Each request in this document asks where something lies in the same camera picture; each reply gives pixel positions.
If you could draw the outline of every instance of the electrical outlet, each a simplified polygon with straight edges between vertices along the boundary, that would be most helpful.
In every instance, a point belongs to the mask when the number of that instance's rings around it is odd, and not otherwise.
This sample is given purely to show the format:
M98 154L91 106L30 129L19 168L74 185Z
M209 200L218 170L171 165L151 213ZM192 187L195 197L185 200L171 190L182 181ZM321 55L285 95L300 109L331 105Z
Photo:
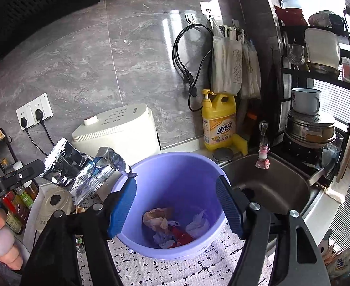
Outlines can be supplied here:
M49 104L48 96L46 93L31 101L30 104L35 124L40 123L40 121L36 119L35 113L37 109L40 109L43 112L43 120L46 120L53 116L51 105Z
M28 122L27 128L30 128L34 125L36 125L35 123L35 117L32 114L32 110L31 110L31 105L29 103L23 105L22 107L20 107L19 109L16 110L16 115L17 115L17 120L19 121L19 125L21 130L24 130L24 128L21 126L21 118L25 118Z

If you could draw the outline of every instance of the black power cord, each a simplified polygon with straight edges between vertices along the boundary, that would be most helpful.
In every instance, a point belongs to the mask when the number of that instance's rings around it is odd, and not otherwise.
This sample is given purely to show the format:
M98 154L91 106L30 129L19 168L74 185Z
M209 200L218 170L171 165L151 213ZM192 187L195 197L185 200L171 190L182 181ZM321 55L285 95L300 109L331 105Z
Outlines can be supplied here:
M172 62L174 64L174 66L177 66L177 68L182 72L183 74L183 79L184 81L190 86L190 88L188 89L188 108L192 111L192 112L197 112L200 111L202 109L199 108L197 110L194 110L191 108L191 96L196 97L197 96L197 88L195 87L197 79L199 78L200 75L200 70L201 67L203 65L204 60L207 58L207 56L211 53L211 57L210 57L210 61L208 63L208 76L209 76L209 84L211 86L211 67L212 67L212 46L211 49L207 52L207 54L203 57L203 59L200 62L199 65L199 69L197 70L197 74L195 79L193 78L192 74L188 71L188 69L185 67L185 65L182 63L182 61L180 60L179 57L179 51L178 51L178 45L179 45L179 41L181 39L181 37L190 29L196 28L198 26L204 27L208 30L208 32L211 35L211 39L213 39L214 34L213 32L210 30L210 28L208 28L207 26L204 26L202 24L191 24L187 27L185 27L180 33L179 35L176 37L175 42L174 42L174 46L172 47Z
M44 151L42 151L42 149L41 149L40 147L38 147L38 146L36 145L36 143L34 142L34 140L32 140L31 136L29 135L29 132L28 132L28 129L27 129L28 121L23 117L23 118L21 118L20 123L21 123L21 126L22 126L22 127L24 128L24 130L26 131L27 136L29 137L29 139L31 140L31 142L33 143L33 145L35 145L36 148L37 148L41 153L43 153L44 155L48 156L46 153L44 153Z
M54 147L54 142L52 141L51 136L49 135L48 130L46 129L45 124L44 124L44 120L43 120L44 113L43 113L43 111L40 110L40 109L37 109L36 112L35 112L35 116L36 116L36 119L37 119L37 120L41 123L41 125L43 126L43 128L44 128L44 130L45 130L45 133L46 133L47 136L48 136L49 141L52 143L52 145L53 145L53 147Z

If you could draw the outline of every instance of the silver snack bag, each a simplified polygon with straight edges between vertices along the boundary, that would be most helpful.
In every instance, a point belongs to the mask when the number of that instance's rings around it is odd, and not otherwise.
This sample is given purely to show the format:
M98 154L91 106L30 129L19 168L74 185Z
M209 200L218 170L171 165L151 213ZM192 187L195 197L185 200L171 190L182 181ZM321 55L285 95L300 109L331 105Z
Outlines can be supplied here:
M41 177L67 189L74 205L79 205L116 171L136 177L122 157L109 147L101 147L95 158L76 150L67 139L57 142L45 159Z

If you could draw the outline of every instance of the yellow sponge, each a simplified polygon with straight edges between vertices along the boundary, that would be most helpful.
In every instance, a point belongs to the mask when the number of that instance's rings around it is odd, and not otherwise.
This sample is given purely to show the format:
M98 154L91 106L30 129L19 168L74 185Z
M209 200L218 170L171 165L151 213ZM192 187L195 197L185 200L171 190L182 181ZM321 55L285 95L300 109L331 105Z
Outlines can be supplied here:
M248 141L243 139L238 134L232 135L232 142L235 147L244 155L248 155Z

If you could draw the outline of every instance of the purple bucket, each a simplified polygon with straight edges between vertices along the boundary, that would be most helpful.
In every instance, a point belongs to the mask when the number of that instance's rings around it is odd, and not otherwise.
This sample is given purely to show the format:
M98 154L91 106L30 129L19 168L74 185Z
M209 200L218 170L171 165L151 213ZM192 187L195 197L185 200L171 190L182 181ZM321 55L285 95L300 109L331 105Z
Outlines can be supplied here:
M195 153L162 153L138 162L136 197L122 231L117 237L130 249L145 257L171 260L190 259L205 251L226 224L216 196L215 182L224 171L212 160ZM122 188L122 176L112 192ZM173 220L181 228L192 222L195 214L205 211L210 228L200 238L184 246L161 249L153 241L155 232L142 222L142 215L156 208L172 207Z

